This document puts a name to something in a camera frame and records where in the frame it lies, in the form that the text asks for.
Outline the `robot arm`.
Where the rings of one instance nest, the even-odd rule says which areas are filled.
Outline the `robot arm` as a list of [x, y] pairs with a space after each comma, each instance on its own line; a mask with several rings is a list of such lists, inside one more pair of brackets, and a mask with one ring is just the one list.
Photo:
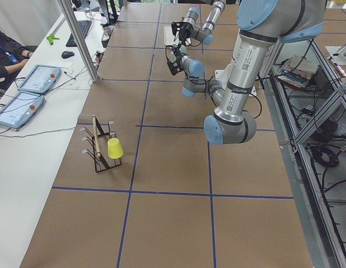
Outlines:
[[206, 139], [214, 145], [244, 143], [256, 133], [255, 118], [244, 109], [270, 46], [317, 37], [323, 29], [325, 1], [243, 1], [237, 12], [239, 35], [232, 61], [226, 67], [227, 82], [205, 80], [204, 64], [183, 52], [188, 38], [210, 44], [225, 1], [211, 1], [212, 10], [202, 28], [196, 27], [199, 11], [191, 8], [186, 17], [171, 25], [178, 39], [169, 46], [167, 66], [172, 75], [185, 75], [183, 95], [208, 93], [215, 104], [204, 120]]
[[177, 37], [181, 44], [185, 44], [188, 38], [194, 39], [204, 45], [210, 45], [213, 40], [213, 31], [226, 8], [225, 0], [203, 1], [212, 6], [208, 18], [202, 28], [196, 26], [200, 16], [200, 11], [191, 7], [186, 16], [179, 22], [172, 22], [171, 31], [174, 37]]

